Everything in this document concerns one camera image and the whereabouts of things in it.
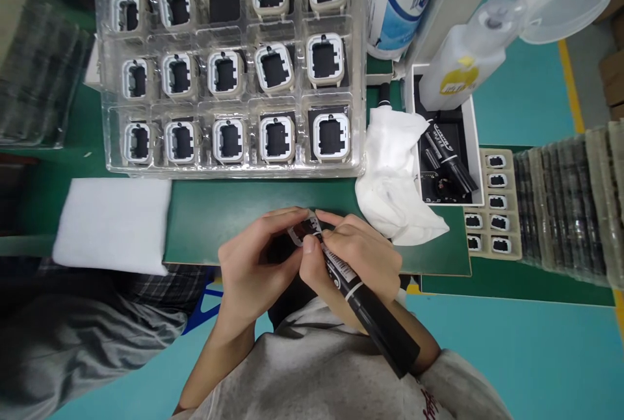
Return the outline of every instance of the yellow floor line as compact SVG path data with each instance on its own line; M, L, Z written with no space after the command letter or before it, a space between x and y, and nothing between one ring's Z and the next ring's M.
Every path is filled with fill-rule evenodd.
M567 98L570 103L570 111L572 113L572 120L574 121L574 130L577 134L583 134L585 132L585 123L583 122L583 115L580 112L579 93L577 92L577 85L574 82L574 72L572 71L572 63L570 62L570 53L567 50L567 44L565 40L561 40L558 43L559 57L561 58L561 65L564 69L565 88L567 90ZM616 303L616 319L619 326L619 334L624 345L624 297L622 292L613 290L613 299Z
M409 284L406 292L408 295L422 295L421 289L415 283Z
M619 326L619 334L624 345L624 296L621 291L613 290L613 299L616 301L616 319Z
M577 85L574 82L570 53L567 50L567 43L565 40L561 40L557 44L559 46L561 65L564 68L565 87L567 89L567 99L570 103L570 111L572 112L572 120L574 121L574 130L577 134L583 134L583 132L585 132L585 123L583 122L583 115L580 112L579 94L577 92Z

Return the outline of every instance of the glue bottle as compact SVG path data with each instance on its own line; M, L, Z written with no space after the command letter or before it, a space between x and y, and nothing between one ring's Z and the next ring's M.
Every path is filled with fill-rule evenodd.
M459 107L506 58L518 35L524 0L488 0L468 24L455 25L419 83L427 111Z

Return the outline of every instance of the hand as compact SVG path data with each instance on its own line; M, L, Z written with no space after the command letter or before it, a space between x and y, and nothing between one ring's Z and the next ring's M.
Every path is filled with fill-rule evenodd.
M402 264L402 257L392 243L355 215L343 218L321 210L316 210L316 214L319 220L335 227L333 231L323 230L325 245L348 263L364 284L389 306L398 294L398 273ZM312 235L306 236L303 249L299 270L301 279L345 324L364 332L349 303L327 273L319 240Z
M273 236L304 220L307 213L299 207L269 212L219 248L224 288L219 316L227 320L232 337L273 306L296 276L301 248L282 263L267 263L266 250Z

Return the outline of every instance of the wrist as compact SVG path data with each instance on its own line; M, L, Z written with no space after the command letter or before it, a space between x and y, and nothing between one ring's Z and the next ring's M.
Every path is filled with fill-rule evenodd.
M249 335L249 333L253 337L255 333L255 319L240 318L222 305L210 338L217 345L226 345L241 336Z

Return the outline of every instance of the green workbench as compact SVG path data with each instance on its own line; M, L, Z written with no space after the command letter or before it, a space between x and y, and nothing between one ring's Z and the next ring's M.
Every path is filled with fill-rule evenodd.
M368 89L369 106L375 106L376 98L376 90ZM391 98L393 106L401 106L396 83L392 85ZM0 255L49 256L72 178L117 176L105 168L99 106L99 93L81 85L73 103L64 149L9 151L37 157L42 162L27 175L18 217L22 235L0 237ZM169 262L215 263L216 250L223 240L262 212L284 205L297 203L359 214L354 181L175 181L164 258ZM524 264L473 259L471 266L462 209L434 210L444 217L451 231L422 246L399 248L406 272L441 275L423 277L424 292L614 305L610 289Z
M377 90L367 90L376 106ZM401 107L400 87L393 83L391 101ZM62 206L73 177L114 176L105 168L99 94L81 86L70 116L62 150L14 151L42 162L29 173L19 214L25 236L0 238L0 254L49 255ZM232 179L175 181L169 210L164 259L177 263L216 263L221 243L264 212L300 205L361 216L354 178L280 180ZM417 274L469 276L463 213L459 207L436 207L451 231L422 246L398 248L404 271Z

